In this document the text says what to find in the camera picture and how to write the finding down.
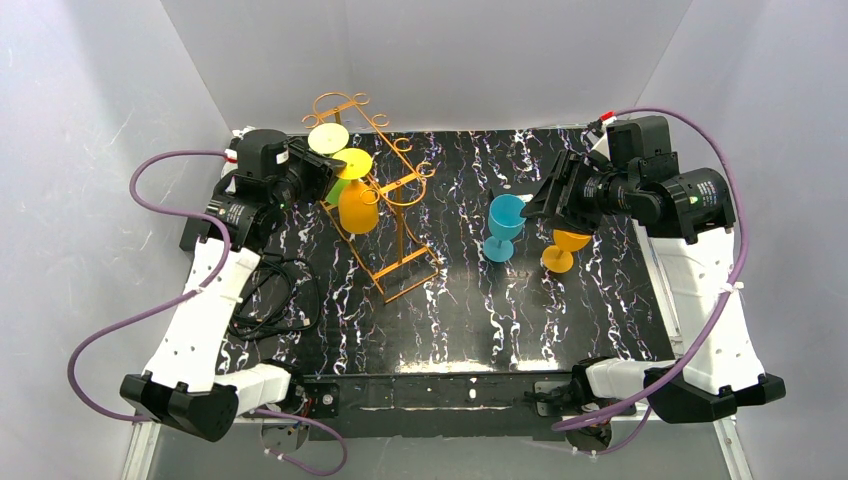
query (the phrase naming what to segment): marble surface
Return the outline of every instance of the marble surface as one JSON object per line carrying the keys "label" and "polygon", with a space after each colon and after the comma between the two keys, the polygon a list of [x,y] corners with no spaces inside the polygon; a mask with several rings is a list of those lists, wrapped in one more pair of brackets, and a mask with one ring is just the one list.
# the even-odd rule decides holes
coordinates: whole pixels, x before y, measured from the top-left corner
{"label": "marble surface", "polygon": [[[371,279],[317,205],[298,205],[274,235],[269,251],[310,259],[324,297],[324,321],[306,332],[260,342],[224,339],[218,373],[274,358],[305,374],[448,373],[567,369],[587,357],[636,360],[672,357],[635,232],[625,218],[609,218],[575,254],[574,268],[552,274],[540,257],[550,229],[528,221],[515,239],[515,256],[494,264],[482,254],[488,236],[487,188],[536,180],[556,152],[585,148],[579,130],[419,132],[405,134],[413,163],[432,162],[436,175],[424,200],[406,210],[410,227],[443,264],[434,279],[383,304]],[[381,181],[405,172],[374,135],[352,144],[375,154]],[[414,198],[420,186],[405,190]],[[396,259],[394,216],[355,239],[374,270]],[[386,277],[391,291],[432,271],[419,262]],[[311,286],[302,285],[293,324],[314,319]],[[263,294],[252,308],[268,308]]]}

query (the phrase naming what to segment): plastic wine glass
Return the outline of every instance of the plastic wine glass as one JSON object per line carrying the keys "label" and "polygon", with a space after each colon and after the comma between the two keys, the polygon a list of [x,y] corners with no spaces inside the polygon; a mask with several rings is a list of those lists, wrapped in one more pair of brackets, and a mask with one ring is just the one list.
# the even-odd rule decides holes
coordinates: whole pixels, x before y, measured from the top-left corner
{"label": "plastic wine glass", "polygon": [[505,262],[515,254],[512,239],[521,233],[525,218],[521,216],[524,201],[515,195],[498,195],[489,206],[489,232],[483,242],[483,254],[493,262]]}
{"label": "plastic wine glass", "polygon": [[571,270],[574,266],[572,252],[585,247],[591,238],[589,235],[554,230],[554,244],[542,252],[542,263],[548,270],[555,273]]}

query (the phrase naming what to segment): white wall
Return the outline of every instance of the white wall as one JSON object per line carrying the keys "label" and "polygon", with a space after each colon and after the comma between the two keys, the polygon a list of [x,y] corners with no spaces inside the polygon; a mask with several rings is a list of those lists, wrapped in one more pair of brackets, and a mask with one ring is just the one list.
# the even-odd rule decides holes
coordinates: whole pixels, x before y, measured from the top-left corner
{"label": "white wall", "polygon": [[[132,203],[134,168],[228,134],[159,2],[5,0],[0,12],[0,476],[114,479],[131,428],[76,399],[67,357],[185,279],[182,221]],[[154,167],[143,194],[200,208],[221,161],[188,164]],[[143,368],[165,321],[93,345],[83,386],[130,412],[121,378]]]}
{"label": "white wall", "polygon": [[585,122],[635,103],[690,1],[162,3],[231,128],[293,133],[327,91],[396,131]]}
{"label": "white wall", "polygon": [[[751,224],[745,313],[787,397],[743,409],[757,478],[844,478],[848,4],[695,0],[639,100],[679,109],[733,162]],[[675,126],[686,167],[716,166]]]}

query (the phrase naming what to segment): floor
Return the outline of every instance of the floor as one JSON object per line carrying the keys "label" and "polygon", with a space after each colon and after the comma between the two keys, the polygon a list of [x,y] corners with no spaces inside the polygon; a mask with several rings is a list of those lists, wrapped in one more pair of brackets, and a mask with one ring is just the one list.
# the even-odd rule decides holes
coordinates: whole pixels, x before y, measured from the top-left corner
{"label": "floor", "polygon": [[[260,441],[265,446],[286,450],[276,443],[278,440],[286,443],[286,439],[266,435],[260,440],[259,431],[257,424],[237,424],[220,442],[209,443],[162,428],[147,478],[315,478],[288,462],[265,455]],[[650,421],[630,446],[596,460],[572,455],[565,442],[534,442],[521,437],[395,436],[347,442],[348,463],[334,479],[744,478],[731,477],[712,424],[668,425]],[[297,451],[295,458],[316,468],[329,469],[338,462],[339,452],[336,442],[309,441]]]}
{"label": "floor", "polygon": [[[228,337],[219,373],[260,358],[283,360],[315,375],[547,371],[600,355],[672,358],[627,219],[609,218],[564,274],[541,266],[542,251],[552,243],[541,223],[527,222],[509,262],[491,263],[482,255],[488,188],[538,180],[557,151],[585,148],[580,130],[403,136],[413,147],[412,163],[426,160],[436,169],[424,199],[406,215],[415,235],[437,253],[440,274],[384,305],[328,214],[318,206],[296,206],[268,250],[312,262],[322,288],[324,321],[306,332],[258,343]],[[375,154],[372,172],[381,182],[406,173],[380,138],[358,135],[353,143]],[[404,198],[419,192],[420,186],[409,188]],[[374,269],[394,262],[397,236],[389,210],[381,209],[378,227],[355,242]],[[415,281],[431,268],[419,262],[393,274],[400,278],[387,277],[387,285]],[[292,324],[305,318],[314,322],[310,288],[304,284],[297,295]],[[251,308],[268,308],[267,299]]]}

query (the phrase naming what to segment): wine glass holder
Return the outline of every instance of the wine glass holder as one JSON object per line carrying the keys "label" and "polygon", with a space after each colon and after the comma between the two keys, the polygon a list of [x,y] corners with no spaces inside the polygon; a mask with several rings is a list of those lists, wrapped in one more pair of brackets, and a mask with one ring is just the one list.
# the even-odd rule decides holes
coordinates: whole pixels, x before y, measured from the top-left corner
{"label": "wine glass holder", "polygon": [[[318,111],[318,104],[325,99],[337,97],[340,103],[336,106]],[[409,225],[406,223],[406,217],[404,215],[404,210],[409,208],[418,202],[420,202],[424,195],[427,193],[427,179],[432,177],[436,170],[433,168],[432,164],[428,161],[423,161],[416,166],[413,166],[409,159],[406,157],[406,153],[412,150],[412,146],[410,145],[409,139],[406,137],[399,137],[395,140],[389,140],[389,138],[383,133],[382,128],[386,128],[389,125],[389,119],[385,114],[378,113],[373,116],[369,116],[362,109],[363,106],[367,105],[370,102],[368,96],[364,93],[357,93],[353,97],[350,97],[344,93],[340,92],[329,92],[325,93],[312,103],[312,114],[306,115],[303,117],[302,122],[307,129],[312,129],[317,127],[322,123],[326,123],[327,121],[335,122],[341,124],[341,112],[347,109],[353,109],[359,112],[362,115],[362,118],[370,125],[370,128],[373,129],[373,133],[379,136],[389,147],[391,148],[391,154],[398,159],[400,159],[401,163],[404,165],[407,173],[401,178],[388,182],[385,185],[381,185],[377,178],[369,172],[365,177],[362,178],[362,181],[368,186],[368,191],[374,192],[375,200],[373,202],[365,202],[369,205],[373,205],[377,202],[385,202],[385,205],[391,210],[392,215],[395,218],[396,225],[396,233],[397,233],[397,260],[388,264],[384,268],[378,271],[374,271],[363,259],[363,256],[357,250],[356,245],[353,243],[353,235],[346,232],[340,222],[336,220],[333,215],[333,210],[337,208],[335,205],[332,205],[327,202],[321,202],[321,207],[327,212],[327,215],[330,217],[330,220],[333,222],[333,226],[336,227],[336,231],[339,232],[339,236],[347,242],[351,251],[353,252],[353,256],[356,257],[356,261],[359,263],[359,266],[371,277],[371,280],[376,285],[377,290],[380,291],[380,294],[383,296],[383,302],[389,303],[393,300],[396,300],[406,294],[407,292],[423,285],[426,281],[435,277],[439,274],[440,267],[442,263],[439,261],[435,252],[422,242],[415,234],[412,232],[412,229],[409,228]],[[423,169],[429,169],[429,172],[424,173]],[[403,198],[403,187],[411,182],[419,182],[421,185],[421,191],[418,196],[409,202],[404,202]],[[411,240],[414,245],[413,251],[410,253],[406,253],[406,240],[407,238]],[[386,287],[381,284],[381,280],[385,280],[385,278],[397,271],[403,265],[410,263],[416,260],[418,257],[422,255],[429,255],[428,264],[434,268],[434,272],[425,276],[424,278],[418,280],[414,284],[402,288],[400,292],[395,294],[389,294],[387,292]]]}

